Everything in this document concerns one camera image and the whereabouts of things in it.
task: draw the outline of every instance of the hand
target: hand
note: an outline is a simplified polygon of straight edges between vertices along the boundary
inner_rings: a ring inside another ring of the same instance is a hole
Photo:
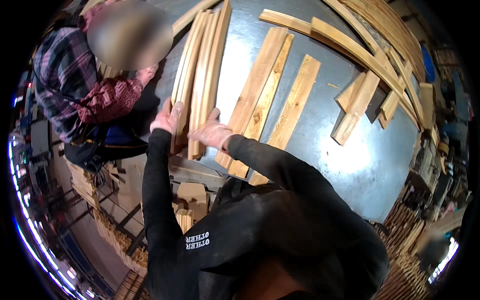
[[[217,120],[220,110],[214,108],[202,128],[188,133],[188,138],[200,141],[205,146],[215,147],[218,150],[227,150],[230,137],[234,134],[226,125]]]
[[[180,101],[175,103],[172,108],[172,112],[170,112],[170,104],[171,99],[169,97],[167,100],[165,100],[163,108],[157,114],[155,120],[150,124],[150,132],[153,132],[153,129],[155,128],[166,130],[171,134],[175,132],[177,129],[179,116],[183,110],[183,103]]]
[[[145,88],[148,82],[152,80],[152,78],[155,76],[157,70],[158,64],[155,64],[149,68],[138,70],[135,77],[140,80],[140,82]]]

